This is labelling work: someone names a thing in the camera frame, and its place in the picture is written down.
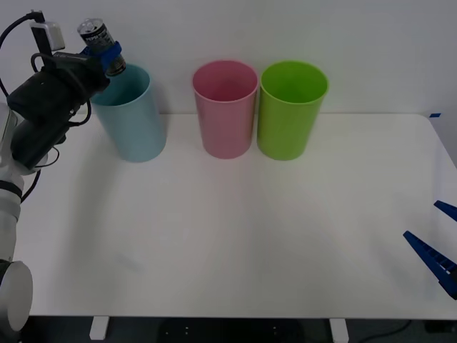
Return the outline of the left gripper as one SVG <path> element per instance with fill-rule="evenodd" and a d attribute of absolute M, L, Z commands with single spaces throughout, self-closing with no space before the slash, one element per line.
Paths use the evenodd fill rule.
<path fill-rule="evenodd" d="M 124 71 L 121 45 L 114 45 L 94 57 L 89 46 L 82 54 L 57 52 L 43 54 L 42 96 L 45 97 L 92 97 L 104 91 L 110 81 Z"/>

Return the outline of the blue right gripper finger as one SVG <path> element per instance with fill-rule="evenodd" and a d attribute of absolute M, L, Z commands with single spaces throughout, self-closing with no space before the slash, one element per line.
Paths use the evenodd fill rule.
<path fill-rule="evenodd" d="M 446 293 L 456 299 L 456 263 L 409 231 L 404 232 L 403 237 L 437 278 Z"/>
<path fill-rule="evenodd" d="M 442 211 L 444 214 L 452 218 L 452 220 L 454 220 L 455 222 L 457 221 L 457 207 L 442 201 L 436 201 L 433 205 L 434 207 Z"/>

